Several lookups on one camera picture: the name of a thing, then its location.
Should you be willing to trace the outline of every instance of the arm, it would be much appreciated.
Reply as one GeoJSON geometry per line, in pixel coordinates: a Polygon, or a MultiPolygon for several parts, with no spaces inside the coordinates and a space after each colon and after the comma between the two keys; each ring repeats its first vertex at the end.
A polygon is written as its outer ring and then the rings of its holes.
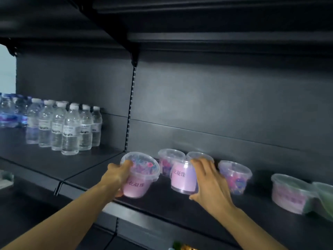
{"type": "Polygon", "coordinates": [[[218,220],[244,250],[286,250],[233,204],[226,179],[213,162],[191,160],[197,173],[199,192],[189,198],[218,220]]]}
{"type": "Polygon", "coordinates": [[[121,167],[109,164],[97,185],[2,250],[75,249],[105,205],[122,195],[119,189],[127,180],[131,166],[131,161],[125,161],[121,167]]]}

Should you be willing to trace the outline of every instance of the shelf bracket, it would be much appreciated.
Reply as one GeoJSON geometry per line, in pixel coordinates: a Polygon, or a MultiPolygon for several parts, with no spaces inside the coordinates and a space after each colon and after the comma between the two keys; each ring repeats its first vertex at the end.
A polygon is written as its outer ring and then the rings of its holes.
{"type": "Polygon", "coordinates": [[[139,56],[139,46],[137,43],[127,39],[127,28],[120,21],[117,15],[108,16],[108,20],[103,14],[93,9],[93,0],[66,0],[74,8],[78,9],[83,15],[89,18],[97,26],[109,34],[118,44],[123,46],[131,54],[131,62],[136,67],[139,56]]]}
{"type": "Polygon", "coordinates": [[[0,38],[0,44],[4,45],[7,47],[8,52],[16,57],[17,56],[17,47],[15,46],[15,43],[13,42],[12,39],[8,38],[0,38]]]}

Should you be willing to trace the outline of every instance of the forearm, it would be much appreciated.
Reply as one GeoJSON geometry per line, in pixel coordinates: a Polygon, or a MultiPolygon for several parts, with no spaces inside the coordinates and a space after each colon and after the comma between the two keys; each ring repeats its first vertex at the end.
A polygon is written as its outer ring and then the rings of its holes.
{"type": "Polygon", "coordinates": [[[286,250],[240,209],[217,219],[244,250],[286,250]]]}
{"type": "Polygon", "coordinates": [[[110,193],[110,187],[94,186],[3,250],[75,249],[116,191],[110,193]]]}

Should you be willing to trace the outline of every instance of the hand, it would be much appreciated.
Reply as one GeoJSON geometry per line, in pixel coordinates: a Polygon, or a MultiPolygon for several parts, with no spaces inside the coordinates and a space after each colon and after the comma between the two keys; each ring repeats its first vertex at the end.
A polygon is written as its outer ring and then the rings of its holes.
{"type": "Polygon", "coordinates": [[[130,168],[133,162],[130,160],[125,160],[122,165],[116,165],[113,163],[108,164],[108,170],[102,176],[102,179],[98,183],[99,186],[106,187],[110,190],[110,199],[114,198],[114,192],[116,197],[123,195],[121,190],[122,186],[125,184],[129,174],[130,168]]]}
{"type": "Polygon", "coordinates": [[[197,174],[199,192],[189,198],[217,220],[223,220],[237,209],[231,200],[226,179],[216,170],[212,161],[200,158],[191,160],[191,163],[197,174]]]}

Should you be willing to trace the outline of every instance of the round plastic tub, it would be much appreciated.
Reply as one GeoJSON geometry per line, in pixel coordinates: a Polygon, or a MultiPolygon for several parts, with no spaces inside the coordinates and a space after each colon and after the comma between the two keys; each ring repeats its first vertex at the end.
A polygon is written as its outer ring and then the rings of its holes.
{"type": "Polygon", "coordinates": [[[312,198],[315,197],[311,184],[297,178],[272,175],[272,200],[281,208],[296,214],[306,214],[312,210],[312,198]]]}
{"type": "Polygon", "coordinates": [[[247,185],[247,181],[252,177],[249,168],[232,161],[220,161],[219,171],[228,183],[230,193],[241,195],[247,185]]]}
{"type": "Polygon", "coordinates": [[[207,160],[214,162],[214,159],[212,157],[210,157],[209,155],[205,154],[205,153],[201,153],[201,152],[189,152],[186,155],[186,159],[188,161],[190,161],[191,159],[199,159],[201,157],[206,158],[207,160]]]}
{"type": "Polygon", "coordinates": [[[174,149],[162,149],[159,151],[160,167],[162,174],[170,176],[171,168],[174,164],[174,159],[185,160],[185,153],[174,149]]]}
{"type": "Polygon", "coordinates": [[[170,178],[173,190],[187,195],[198,192],[197,174],[189,161],[175,159],[170,178]]]}
{"type": "Polygon", "coordinates": [[[312,185],[324,209],[333,218],[333,186],[321,182],[313,182],[312,185]]]}
{"type": "Polygon", "coordinates": [[[138,152],[125,154],[120,163],[123,164],[125,160],[131,160],[133,166],[123,187],[124,196],[130,198],[143,197],[152,182],[159,178],[160,165],[153,157],[138,152]]]}

